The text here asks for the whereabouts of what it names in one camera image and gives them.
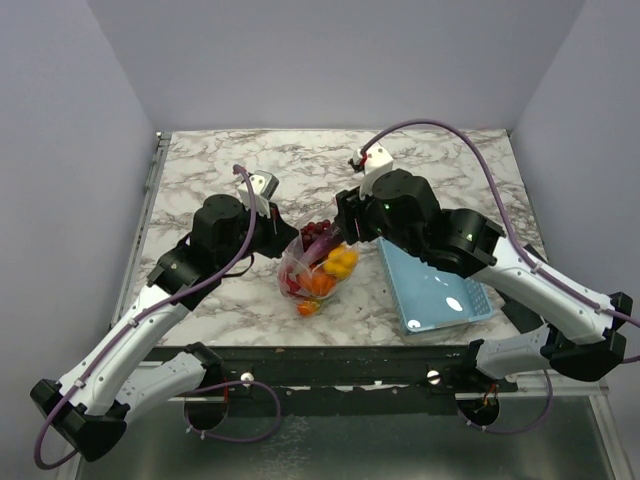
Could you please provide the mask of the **red tomato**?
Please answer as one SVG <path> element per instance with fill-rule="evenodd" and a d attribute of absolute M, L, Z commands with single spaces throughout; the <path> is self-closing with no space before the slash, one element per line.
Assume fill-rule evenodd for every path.
<path fill-rule="evenodd" d="M 292 274 L 292 270 L 288 267 L 281 269 L 278 273 L 279 288 L 283 295 L 299 297 L 301 286 L 297 281 L 297 277 Z"/>

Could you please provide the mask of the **dark red grapes bunch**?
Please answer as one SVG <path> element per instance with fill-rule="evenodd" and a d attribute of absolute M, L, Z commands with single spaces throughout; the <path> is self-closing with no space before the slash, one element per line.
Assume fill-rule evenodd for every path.
<path fill-rule="evenodd" d="M 309 222 L 303 226 L 300 230 L 303 248 L 310 247 L 330 226 L 331 221 L 329 219 Z"/>

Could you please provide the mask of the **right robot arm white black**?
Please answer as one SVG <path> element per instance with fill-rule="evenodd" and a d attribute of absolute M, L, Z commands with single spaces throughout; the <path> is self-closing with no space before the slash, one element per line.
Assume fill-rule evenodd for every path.
<path fill-rule="evenodd" d="M 481 391 L 508 375 L 551 368 L 594 382 L 625 360 L 621 322 L 628 297 L 594 292 L 519 252 L 504 230 L 470 209 L 440 207 L 428 181 L 405 170 L 383 174 L 368 194 L 336 196 L 335 222 L 347 243 L 384 238 L 440 271 L 492 287 L 539 315 L 542 326 L 502 340 L 477 340 L 459 367 Z"/>

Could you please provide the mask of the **yellow bell pepper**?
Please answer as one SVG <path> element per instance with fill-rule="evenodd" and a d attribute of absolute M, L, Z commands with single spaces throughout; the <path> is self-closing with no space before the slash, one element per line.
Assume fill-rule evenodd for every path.
<path fill-rule="evenodd" d="M 338 280 L 348 278 L 359 260 L 359 253 L 353 248 L 339 246 L 334 248 L 322 264 L 324 272 Z"/>

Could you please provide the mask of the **long purple eggplant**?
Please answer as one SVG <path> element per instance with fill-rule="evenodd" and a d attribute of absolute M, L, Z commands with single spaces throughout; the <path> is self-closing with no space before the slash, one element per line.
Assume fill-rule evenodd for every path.
<path fill-rule="evenodd" d="M 328 255 L 334 248 L 344 241 L 342 232 L 337 224 L 332 224 L 319 238 L 304 252 L 300 258 L 303 265 L 310 265 Z"/>

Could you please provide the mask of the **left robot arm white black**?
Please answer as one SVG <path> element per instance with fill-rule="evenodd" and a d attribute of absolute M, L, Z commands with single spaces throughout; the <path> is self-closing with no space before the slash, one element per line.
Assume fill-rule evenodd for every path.
<path fill-rule="evenodd" d="M 223 359 L 200 342 L 146 373 L 138 366 L 237 262 L 255 255 L 278 258 L 297 234 L 274 203 L 260 214 L 230 195 L 207 198 L 191 231 L 158 259 L 138 297 L 100 343 L 60 379 L 42 379 L 32 388 L 45 425 L 93 462 L 155 406 L 181 394 L 237 385 Z"/>

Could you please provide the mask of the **green orange mango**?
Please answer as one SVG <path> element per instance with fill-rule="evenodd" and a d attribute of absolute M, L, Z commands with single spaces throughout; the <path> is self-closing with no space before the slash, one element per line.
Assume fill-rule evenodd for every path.
<path fill-rule="evenodd" d="M 320 310 L 321 306 L 322 304 L 319 301 L 308 299 L 298 303 L 296 308 L 300 316 L 309 317 L 316 314 Z"/>

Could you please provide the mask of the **clear zip top bag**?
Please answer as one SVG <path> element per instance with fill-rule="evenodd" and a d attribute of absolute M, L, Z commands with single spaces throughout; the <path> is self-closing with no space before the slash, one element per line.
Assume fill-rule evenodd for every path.
<path fill-rule="evenodd" d="M 329 203 L 326 203 L 326 204 L 322 205 L 322 207 L 303 215 L 298 220 L 298 222 L 296 223 L 296 228 L 298 230 L 298 236 L 286 247 L 286 249 L 285 249 L 285 251 L 284 251 L 284 253 L 282 255 L 282 259 L 280 261 L 280 265 L 279 265 L 278 271 L 277 271 L 277 279 L 278 279 L 279 271 L 281 269 L 286 268 L 286 267 L 290 268 L 292 270 L 292 274 L 295 275 L 296 277 L 299 274 L 301 274 L 302 272 L 307 272 L 307 273 L 311 273 L 311 272 L 315 272 L 315 271 L 324 272 L 324 270 L 322 268 L 322 264 L 327 259 L 328 255 L 322 257 L 320 260 L 318 260 L 317 262 L 312 263 L 310 265 L 303 265 L 300 262 L 301 256 L 309 248 L 309 247 L 307 249 L 303 248 L 302 239 L 301 239 L 301 235 L 300 235 L 300 230 L 301 230 L 301 228 L 303 226 L 305 226 L 309 222 L 319 222 L 319 221 L 324 220 L 324 219 L 329 219 L 331 221 L 331 225 L 335 224 L 334 220 L 335 220 L 335 217 L 337 216 L 337 213 L 338 213 L 338 209 L 337 209 L 337 206 L 336 206 L 336 202 L 335 201 L 331 201 Z M 355 244 L 350 245 L 345 240 L 339 246 L 346 246 L 347 248 L 353 248 L 359 253 L 359 249 L 358 249 L 357 245 L 355 245 Z M 326 296 L 324 298 L 314 297 L 310 293 L 308 293 L 306 290 L 304 290 L 302 287 L 301 287 L 301 290 L 299 292 L 299 297 L 294 297 L 294 296 L 289 296 L 289 295 L 285 296 L 285 295 L 283 295 L 281 293 L 281 291 L 280 291 L 280 293 L 281 293 L 281 295 L 283 297 L 285 297 L 289 301 L 291 301 L 295 305 L 295 307 L 297 306 L 298 303 L 300 303 L 300 302 L 302 302 L 304 300 L 308 300 L 308 299 L 317 300 L 322 304 L 322 306 L 320 308 L 320 310 L 321 310 L 324 307 L 324 305 L 327 304 L 330 301 L 330 299 L 336 294 L 336 292 L 339 291 L 341 285 L 344 284 L 345 282 L 347 282 L 347 280 L 349 280 L 349 278 L 352 276 L 352 274 L 348 278 L 343 279 L 343 280 L 338 280 L 335 277 L 336 280 L 337 280 L 337 283 L 336 283 L 336 286 L 335 286 L 334 290 L 328 296 Z"/>

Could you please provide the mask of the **small orange fruit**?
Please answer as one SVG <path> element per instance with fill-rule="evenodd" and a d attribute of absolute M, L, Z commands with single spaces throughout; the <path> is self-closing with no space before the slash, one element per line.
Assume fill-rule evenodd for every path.
<path fill-rule="evenodd" d="M 299 285 L 317 298 L 328 296 L 335 288 L 337 280 L 334 276 L 322 271 L 302 272 L 297 276 Z"/>

